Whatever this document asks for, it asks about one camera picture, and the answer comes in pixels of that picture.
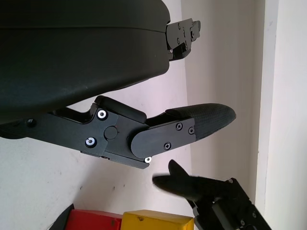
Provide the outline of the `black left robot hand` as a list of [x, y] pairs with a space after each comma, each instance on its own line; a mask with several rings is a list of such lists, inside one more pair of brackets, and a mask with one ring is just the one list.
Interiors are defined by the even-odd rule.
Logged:
[[148, 118], [105, 97], [185, 58], [201, 23], [171, 22], [161, 0], [3, 0], [0, 135], [32, 138], [145, 169], [151, 158], [232, 123], [226, 105]]

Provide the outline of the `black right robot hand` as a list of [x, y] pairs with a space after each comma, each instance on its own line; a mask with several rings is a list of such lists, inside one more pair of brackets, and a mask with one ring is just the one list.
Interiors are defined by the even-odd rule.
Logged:
[[200, 230], [268, 230], [269, 224], [235, 178], [220, 181], [191, 176], [174, 160], [169, 174], [156, 174], [158, 188], [185, 198]]

